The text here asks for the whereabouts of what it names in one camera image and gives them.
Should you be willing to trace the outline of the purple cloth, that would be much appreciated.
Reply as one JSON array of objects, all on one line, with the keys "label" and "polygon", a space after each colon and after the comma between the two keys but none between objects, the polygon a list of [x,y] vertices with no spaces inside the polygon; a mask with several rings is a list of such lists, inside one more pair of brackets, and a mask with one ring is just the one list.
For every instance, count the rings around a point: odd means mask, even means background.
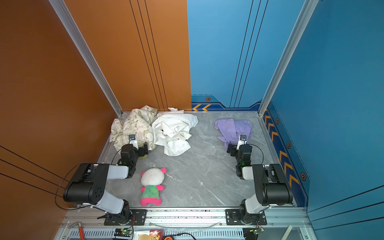
[{"label": "purple cloth", "polygon": [[229,144],[237,145],[240,135],[246,135],[247,138],[253,136],[253,125],[247,120],[219,119],[215,122],[214,128],[221,132],[218,139],[224,142],[225,150],[227,150]]}]

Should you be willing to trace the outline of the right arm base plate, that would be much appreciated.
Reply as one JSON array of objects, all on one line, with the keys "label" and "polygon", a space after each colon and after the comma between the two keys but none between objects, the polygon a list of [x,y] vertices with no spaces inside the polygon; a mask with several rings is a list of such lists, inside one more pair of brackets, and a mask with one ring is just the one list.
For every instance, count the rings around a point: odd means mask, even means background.
[{"label": "right arm base plate", "polygon": [[266,226],[268,224],[265,213],[242,214],[239,209],[226,209],[225,213],[226,213],[226,221],[228,226],[237,226],[237,225]]}]

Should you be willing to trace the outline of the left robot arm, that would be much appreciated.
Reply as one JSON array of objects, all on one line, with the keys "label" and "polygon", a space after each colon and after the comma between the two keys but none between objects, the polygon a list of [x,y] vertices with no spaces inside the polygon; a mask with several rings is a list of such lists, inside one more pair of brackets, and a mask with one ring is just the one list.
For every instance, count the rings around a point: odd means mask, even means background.
[{"label": "left robot arm", "polygon": [[106,190],[106,184],[109,180],[132,178],[138,159],[148,153],[148,144],[136,147],[129,143],[122,147],[121,159],[116,165],[79,164],[64,190],[64,201],[103,211],[105,214],[99,219],[104,219],[106,226],[144,225],[147,211],[131,210],[127,200],[117,198]]}]

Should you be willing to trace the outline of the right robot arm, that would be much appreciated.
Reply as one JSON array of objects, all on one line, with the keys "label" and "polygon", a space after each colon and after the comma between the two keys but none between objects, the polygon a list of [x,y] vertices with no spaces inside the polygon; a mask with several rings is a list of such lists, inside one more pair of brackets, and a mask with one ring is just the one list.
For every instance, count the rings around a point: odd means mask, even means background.
[{"label": "right robot arm", "polygon": [[271,207],[292,205],[294,195],[281,165],[251,164],[253,145],[229,144],[227,152],[236,158],[236,174],[242,180],[252,181],[255,193],[242,200],[239,209],[227,209],[229,226],[267,225],[265,211]]}]

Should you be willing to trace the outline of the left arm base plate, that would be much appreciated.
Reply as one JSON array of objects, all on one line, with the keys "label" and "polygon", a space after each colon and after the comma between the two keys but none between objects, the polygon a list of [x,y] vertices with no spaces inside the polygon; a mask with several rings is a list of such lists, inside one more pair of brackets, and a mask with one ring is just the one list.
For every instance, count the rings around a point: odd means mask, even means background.
[{"label": "left arm base plate", "polygon": [[107,216],[104,221],[105,226],[144,226],[147,218],[147,210],[136,209],[131,210],[131,218],[129,220],[119,220],[117,217]]}]

